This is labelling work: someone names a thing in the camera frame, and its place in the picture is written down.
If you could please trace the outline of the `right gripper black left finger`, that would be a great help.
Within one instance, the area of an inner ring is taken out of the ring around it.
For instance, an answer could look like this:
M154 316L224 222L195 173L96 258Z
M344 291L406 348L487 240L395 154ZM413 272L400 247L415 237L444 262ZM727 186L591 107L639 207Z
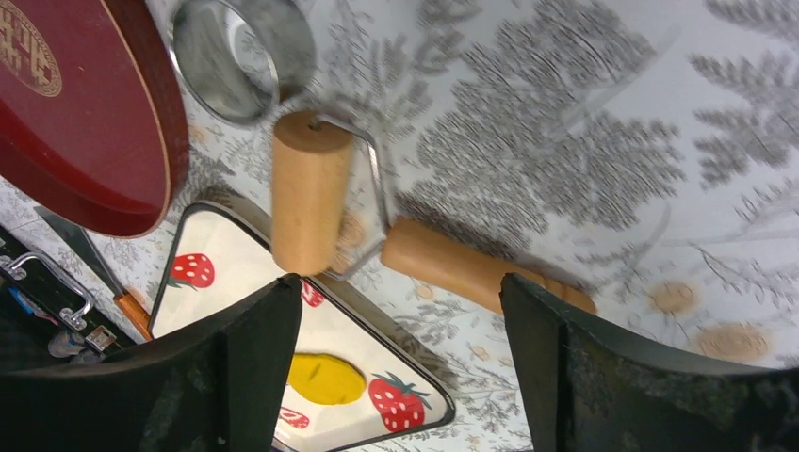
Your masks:
M302 316L287 274L99 363L1 377L5 451L267 451Z

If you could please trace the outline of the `white strawberry tray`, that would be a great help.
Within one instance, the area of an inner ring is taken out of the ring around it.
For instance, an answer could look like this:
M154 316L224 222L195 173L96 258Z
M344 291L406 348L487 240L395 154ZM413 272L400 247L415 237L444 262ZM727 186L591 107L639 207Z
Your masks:
M284 272L267 238L232 210L194 202L182 214L150 319L155 338L250 295ZM440 381L320 282L304 278L302 316L276 443L335 451L450 423Z

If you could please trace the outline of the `yellow dough piece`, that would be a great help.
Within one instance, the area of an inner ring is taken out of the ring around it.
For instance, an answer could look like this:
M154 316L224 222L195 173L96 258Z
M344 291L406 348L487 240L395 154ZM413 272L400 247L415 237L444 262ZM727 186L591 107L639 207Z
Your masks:
M330 354L295 353L287 383L309 402L323 406L355 402L367 388L359 369Z

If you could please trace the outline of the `wooden dough roller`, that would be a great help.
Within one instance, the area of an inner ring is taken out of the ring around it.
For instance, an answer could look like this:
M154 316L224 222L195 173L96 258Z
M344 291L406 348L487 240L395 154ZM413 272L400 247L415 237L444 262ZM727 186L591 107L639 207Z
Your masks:
M315 276L333 263L356 138L369 150L376 206L386 229L379 246L384 266L496 313L502 311L502 278L518 273L562 300L595 313L591 297L573 286L484 254L418 221L390 220L372 136L311 110L286 114L272 129L270 244L281 269Z

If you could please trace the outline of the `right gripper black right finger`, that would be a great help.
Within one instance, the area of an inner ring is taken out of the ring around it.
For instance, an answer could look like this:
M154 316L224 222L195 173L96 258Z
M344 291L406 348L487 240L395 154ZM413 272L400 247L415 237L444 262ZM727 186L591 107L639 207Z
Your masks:
M669 347L506 275L499 294L538 451L794 451L798 372Z

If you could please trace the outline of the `small glass cup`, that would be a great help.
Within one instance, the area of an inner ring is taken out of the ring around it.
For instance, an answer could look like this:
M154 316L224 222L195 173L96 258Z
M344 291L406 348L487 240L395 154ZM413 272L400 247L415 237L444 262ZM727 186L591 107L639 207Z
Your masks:
M183 1L171 15L168 49L195 101L244 127L299 95L317 68L311 27L294 1Z

